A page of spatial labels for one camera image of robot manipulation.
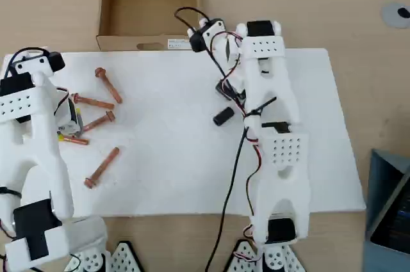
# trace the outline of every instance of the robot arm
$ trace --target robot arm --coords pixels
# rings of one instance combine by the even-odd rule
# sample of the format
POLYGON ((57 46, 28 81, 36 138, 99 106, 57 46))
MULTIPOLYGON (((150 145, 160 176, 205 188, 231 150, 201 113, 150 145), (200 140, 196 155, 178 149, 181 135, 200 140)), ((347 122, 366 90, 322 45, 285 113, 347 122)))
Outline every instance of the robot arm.
POLYGON ((236 96, 245 92, 243 122, 261 152, 262 165, 251 188, 253 240, 262 253, 272 246, 295 243, 307 237, 309 228, 308 135, 292 132, 302 129, 302 121, 286 66, 281 25, 269 20, 248 22, 227 32, 221 19, 202 19, 199 24, 198 30, 188 30, 192 49, 218 58, 225 74, 223 92, 230 87, 236 96), (240 63, 229 70, 234 60, 240 63), (284 123, 285 130, 262 124, 267 118, 261 108, 273 100, 282 103, 288 119, 268 120, 269 127, 284 123))
POLYGON ((64 225, 60 221, 72 217, 74 206, 57 131, 78 130, 68 91, 61 93, 49 80, 64 66, 58 52, 32 55, 24 50, 13 57, 0 82, 0 218, 15 232, 15 239, 6 244, 8 271, 23 271, 83 250, 105 250, 107 233, 101 218, 64 225), (49 181, 51 198, 20 207, 26 176, 34 166, 49 181))

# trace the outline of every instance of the white foam board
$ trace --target white foam board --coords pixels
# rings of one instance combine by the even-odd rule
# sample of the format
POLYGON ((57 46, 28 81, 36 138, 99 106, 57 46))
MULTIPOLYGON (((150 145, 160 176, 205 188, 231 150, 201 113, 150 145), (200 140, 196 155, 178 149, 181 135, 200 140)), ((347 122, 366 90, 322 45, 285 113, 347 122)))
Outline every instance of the white foam board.
MULTIPOLYGON (((286 55, 310 133, 311 212, 363 210, 362 189, 327 51, 288 49, 286 55)), ((63 57, 67 66, 53 76, 55 85, 114 102, 94 76, 96 67, 104 67, 124 99, 114 109, 114 124, 84 134, 91 140, 89 146, 60 143, 69 168, 74 216, 221 212, 243 124, 238 111, 221 127, 213 123, 215 114, 233 105, 215 91, 220 74, 205 53, 83 52, 63 57), (115 146, 120 147, 120 155, 98 187, 87 189, 84 178, 115 146)), ((83 104, 79 108, 84 123, 104 114, 103 109, 83 104)), ((274 108, 266 110, 275 113, 274 108)), ((245 179, 255 168, 256 155, 246 143, 227 213, 249 214, 245 179)), ((39 168, 29 172, 23 203, 49 196, 42 178, 39 168)))

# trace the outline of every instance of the copper screw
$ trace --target copper screw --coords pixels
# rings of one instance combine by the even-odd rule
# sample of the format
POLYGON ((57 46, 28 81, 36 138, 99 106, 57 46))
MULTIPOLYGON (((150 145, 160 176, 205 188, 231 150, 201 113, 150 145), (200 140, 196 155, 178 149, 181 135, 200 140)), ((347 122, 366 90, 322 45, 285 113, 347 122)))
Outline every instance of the copper screw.
POLYGON ((106 114, 93 122, 90 122, 88 125, 85 125, 83 128, 83 132, 87 132, 97 126, 105 123, 105 122, 113 122, 115 119, 113 111, 107 111, 106 114))
POLYGON ((112 110, 115 107, 114 104, 110 104, 109 102, 103 102, 91 98, 82 97, 78 93, 72 94, 71 96, 72 101, 74 101, 75 104, 77 104, 78 102, 82 102, 84 104, 89 104, 91 106, 96 106, 100 108, 106 108, 109 110, 112 110))
POLYGON ((118 91, 114 88, 114 86, 111 84, 110 80, 108 80, 106 74, 105 74, 105 69, 103 69, 102 67, 98 67, 95 70, 95 76, 97 78, 100 78, 103 83, 105 84, 105 86, 107 87, 107 89, 110 91, 111 95, 113 95, 114 99, 121 104, 122 103, 122 98, 120 96, 120 94, 118 94, 118 91))
POLYGON ((114 160, 114 158, 119 154, 120 149, 118 147, 115 147, 108 157, 100 164, 98 169, 96 169, 95 172, 91 175, 91 177, 86 178, 84 180, 84 184, 89 188, 92 189, 94 186, 97 185, 97 181, 100 178, 100 176, 105 172, 107 169, 108 165, 114 160))
POLYGON ((79 139, 73 136, 62 136, 61 140, 64 142, 71 142, 71 143, 80 144, 80 145, 88 145, 90 143, 90 140, 79 139))

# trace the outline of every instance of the open cardboard box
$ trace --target open cardboard box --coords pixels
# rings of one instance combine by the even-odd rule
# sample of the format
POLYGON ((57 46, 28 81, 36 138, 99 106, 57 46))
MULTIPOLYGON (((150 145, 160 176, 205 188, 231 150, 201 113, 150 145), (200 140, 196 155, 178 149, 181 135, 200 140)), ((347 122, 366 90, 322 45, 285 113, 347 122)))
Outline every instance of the open cardboard box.
MULTIPOLYGON (((182 6, 199 7, 199 0, 101 0, 97 35, 100 50, 183 49, 187 27, 174 17, 175 10, 182 6), (175 40, 181 40, 181 46, 175 40)), ((197 26, 195 12, 184 11, 181 15, 197 26)))

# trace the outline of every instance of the wooden table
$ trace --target wooden table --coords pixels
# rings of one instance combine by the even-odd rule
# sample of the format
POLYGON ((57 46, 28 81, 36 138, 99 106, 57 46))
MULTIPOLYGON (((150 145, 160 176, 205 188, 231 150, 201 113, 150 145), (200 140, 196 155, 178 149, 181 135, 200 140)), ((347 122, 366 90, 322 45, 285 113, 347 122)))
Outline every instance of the wooden table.
MULTIPOLYGON (((205 10, 231 29, 247 20, 276 19, 287 47, 329 51, 365 192, 371 148, 410 156, 410 29, 383 24, 381 6, 391 1, 409 3, 203 0, 205 10)), ((0 55, 28 45, 97 50, 98 0, 0 0, 0 5, 0 55)), ((203 271, 218 223, 219 216, 108 218, 108 248, 129 239, 146 271, 203 271)), ((212 271, 222 270, 247 223, 247 218, 227 217, 212 271)), ((295 245, 297 255, 307 271, 360 271, 364 225, 362 212, 312 214, 309 237, 295 245)), ((66 262, 48 264, 45 270, 62 271, 66 262)))

